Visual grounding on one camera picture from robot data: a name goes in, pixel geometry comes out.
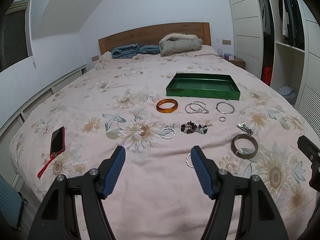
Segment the glass cup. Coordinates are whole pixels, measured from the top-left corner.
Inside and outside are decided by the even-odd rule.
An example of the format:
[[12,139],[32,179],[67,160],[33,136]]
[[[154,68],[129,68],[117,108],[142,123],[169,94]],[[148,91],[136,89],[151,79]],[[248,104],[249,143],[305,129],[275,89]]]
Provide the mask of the glass cup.
[[218,49],[217,53],[218,53],[219,56],[222,56],[223,55],[223,50],[222,49]]

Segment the teal bin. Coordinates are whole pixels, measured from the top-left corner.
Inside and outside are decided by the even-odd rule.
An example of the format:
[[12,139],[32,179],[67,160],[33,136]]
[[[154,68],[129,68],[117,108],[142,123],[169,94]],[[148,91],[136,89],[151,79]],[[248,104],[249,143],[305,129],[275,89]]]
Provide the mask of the teal bin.
[[0,178],[0,208],[5,221],[13,228],[21,231],[21,220],[24,207],[28,201],[22,197],[3,178]]

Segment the amber resin bangle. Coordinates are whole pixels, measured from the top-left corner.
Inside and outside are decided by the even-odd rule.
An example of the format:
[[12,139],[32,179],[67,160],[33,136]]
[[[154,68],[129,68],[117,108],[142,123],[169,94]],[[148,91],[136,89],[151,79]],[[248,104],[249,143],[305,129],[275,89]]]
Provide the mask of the amber resin bangle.
[[156,109],[160,113],[172,113],[178,109],[178,102],[175,99],[163,99],[157,102]]

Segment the folded clothes on shelf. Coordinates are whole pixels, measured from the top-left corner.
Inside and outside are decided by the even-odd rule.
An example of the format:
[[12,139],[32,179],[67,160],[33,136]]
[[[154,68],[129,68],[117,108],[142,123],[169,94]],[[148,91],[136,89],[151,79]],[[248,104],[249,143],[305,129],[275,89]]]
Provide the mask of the folded clothes on shelf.
[[285,98],[291,105],[294,105],[297,99],[297,92],[295,92],[290,86],[284,86],[276,89],[276,91]]

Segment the white wardrobe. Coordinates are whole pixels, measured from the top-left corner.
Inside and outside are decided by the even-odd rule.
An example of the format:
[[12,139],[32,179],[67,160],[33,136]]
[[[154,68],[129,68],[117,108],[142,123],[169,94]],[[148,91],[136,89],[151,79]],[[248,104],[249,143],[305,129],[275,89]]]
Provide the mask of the white wardrobe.
[[303,0],[297,0],[304,29],[304,50],[290,46],[281,31],[278,0],[271,7],[272,35],[263,32],[259,0],[229,0],[234,28],[234,51],[246,69],[261,78],[272,66],[271,87],[290,86],[297,92],[293,105],[319,132],[319,23]]

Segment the hanging clothes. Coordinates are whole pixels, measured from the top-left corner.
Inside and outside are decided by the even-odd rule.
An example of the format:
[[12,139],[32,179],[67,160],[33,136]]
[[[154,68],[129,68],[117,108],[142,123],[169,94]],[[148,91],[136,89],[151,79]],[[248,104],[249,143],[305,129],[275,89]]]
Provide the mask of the hanging clothes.
[[[259,0],[263,32],[272,35],[271,7],[268,0]],[[281,33],[290,46],[304,50],[304,29],[297,0],[278,0]]]

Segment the wooden nightstand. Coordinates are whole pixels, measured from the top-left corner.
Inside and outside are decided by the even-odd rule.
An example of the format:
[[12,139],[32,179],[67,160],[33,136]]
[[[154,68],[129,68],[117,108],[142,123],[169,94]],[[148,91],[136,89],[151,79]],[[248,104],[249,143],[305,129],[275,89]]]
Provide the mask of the wooden nightstand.
[[228,60],[228,62],[242,69],[246,69],[246,63],[242,59],[231,59],[231,60]]

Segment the dark brown wooden bangle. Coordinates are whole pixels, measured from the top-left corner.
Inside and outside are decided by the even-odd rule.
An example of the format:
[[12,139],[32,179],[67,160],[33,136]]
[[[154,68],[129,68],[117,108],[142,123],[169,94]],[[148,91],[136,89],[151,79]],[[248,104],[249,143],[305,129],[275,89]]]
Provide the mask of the dark brown wooden bangle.
[[258,152],[258,143],[250,135],[238,134],[231,140],[231,151],[241,159],[252,159]]

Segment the window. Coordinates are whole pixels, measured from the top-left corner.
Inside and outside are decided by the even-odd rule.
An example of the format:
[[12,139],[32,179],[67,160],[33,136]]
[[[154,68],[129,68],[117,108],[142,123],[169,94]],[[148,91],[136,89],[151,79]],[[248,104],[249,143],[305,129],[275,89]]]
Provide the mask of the window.
[[33,55],[30,4],[31,0],[13,2],[1,21],[1,71]]

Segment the thin silver bangle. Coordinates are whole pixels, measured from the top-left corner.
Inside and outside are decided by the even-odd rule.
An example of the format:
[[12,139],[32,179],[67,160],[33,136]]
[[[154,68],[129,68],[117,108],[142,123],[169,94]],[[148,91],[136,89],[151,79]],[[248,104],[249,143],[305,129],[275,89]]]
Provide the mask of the thin silver bangle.
[[215,108],[221,114],[233,114],[235,112],[234,106],[228,102],[218,102]]

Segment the green jewelry tray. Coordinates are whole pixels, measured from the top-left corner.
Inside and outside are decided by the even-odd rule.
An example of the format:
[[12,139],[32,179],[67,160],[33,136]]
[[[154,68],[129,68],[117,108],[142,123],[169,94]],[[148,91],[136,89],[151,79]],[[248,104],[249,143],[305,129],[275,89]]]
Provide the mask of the green jewelry tray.
[[176,73],[166,87],[167,96],[240,100],[240,90],[230,75]]

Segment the blue folded blanket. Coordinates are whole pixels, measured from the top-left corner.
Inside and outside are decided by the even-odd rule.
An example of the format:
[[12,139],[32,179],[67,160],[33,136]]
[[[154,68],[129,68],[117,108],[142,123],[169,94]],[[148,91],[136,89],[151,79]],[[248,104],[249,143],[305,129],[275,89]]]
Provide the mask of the blue folded blanket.
[[131,59],[138,54],[157,55],[160,53],[158,45],[127,44],[114,48],[111,55],[114,59]]

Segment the grey fur-trimmed coat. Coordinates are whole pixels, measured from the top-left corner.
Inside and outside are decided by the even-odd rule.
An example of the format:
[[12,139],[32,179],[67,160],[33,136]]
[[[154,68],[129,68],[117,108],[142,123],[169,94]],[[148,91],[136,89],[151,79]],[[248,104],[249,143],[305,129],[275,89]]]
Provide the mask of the grey fur-trimmed coat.
[[161,56],[200,50],[203,40],[194,34],[170,33],[159,41]]

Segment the red container in wardrobe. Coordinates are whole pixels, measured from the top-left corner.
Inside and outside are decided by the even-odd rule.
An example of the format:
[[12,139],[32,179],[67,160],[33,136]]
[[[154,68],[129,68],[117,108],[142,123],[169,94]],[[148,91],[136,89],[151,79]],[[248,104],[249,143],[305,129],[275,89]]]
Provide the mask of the red container in wardrobe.
[[263,73],[261,76],[261,80],[268,86],[271,85],[272,70],[273,70],[272,66],[263,66]]

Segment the floral pink bedspread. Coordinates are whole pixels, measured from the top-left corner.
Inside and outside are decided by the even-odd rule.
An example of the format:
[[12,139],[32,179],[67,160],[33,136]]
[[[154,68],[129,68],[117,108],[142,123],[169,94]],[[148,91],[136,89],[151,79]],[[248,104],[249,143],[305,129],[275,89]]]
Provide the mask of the floral pink bedspread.
[[[159,113],[156,104],[176,73],[227,74],[240,90],[233,114],[221,114],[221,100],[197,99],[207,114],[178,109]],[[66,149],[46,168],[52,133],[65,127]],[[238,134],[252,136],[258,152],[241,159],[231,151]],[[200,146],[207,158],[233,175],[257,174],[273,198],[289,239],[305,230],[316,205],[309,186],[311,167],[297,140],[317,133],[284,99],[249,72],[217,57],[208,47],[167,57],[142,55],[115,60],[104,54],[95,68],[36,107],[13,137],[16,170],[39,199],[56,176],[81,176],[107,159],[117,146],[126,160],[114,192],[103,202],[116,239],[200,239],[213,207],[187,158]]]

